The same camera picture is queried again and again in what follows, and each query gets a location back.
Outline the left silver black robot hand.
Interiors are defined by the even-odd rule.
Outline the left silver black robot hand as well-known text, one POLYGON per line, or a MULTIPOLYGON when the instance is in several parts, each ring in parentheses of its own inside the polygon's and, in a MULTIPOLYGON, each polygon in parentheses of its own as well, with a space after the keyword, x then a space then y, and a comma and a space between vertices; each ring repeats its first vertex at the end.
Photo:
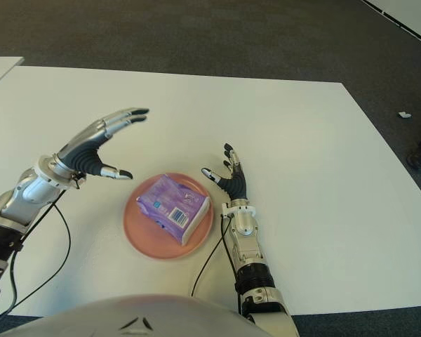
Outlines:
POLYGON ((130 107, 94 121, 76 134, 58 153, 57 158, 69 169, 81 174, 117 180, 131 180, 129 171, 105 164, 98 150, 121 129, 147 118, 147 108, 130 107))

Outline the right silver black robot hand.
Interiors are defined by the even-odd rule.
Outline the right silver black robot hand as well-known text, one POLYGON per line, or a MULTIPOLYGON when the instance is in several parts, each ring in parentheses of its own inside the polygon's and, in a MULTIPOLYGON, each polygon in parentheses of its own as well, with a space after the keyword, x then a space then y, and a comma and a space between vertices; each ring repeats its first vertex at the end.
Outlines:
POLYGON ((223 164, 230 172, 229 178, 223 178, 209 168, 202 168, 202 174, 226 192, 231 201, 247 199, 246 179, 241 161, 229 143, 224 144, 224 155, 227 160, 224 160, 223 164))

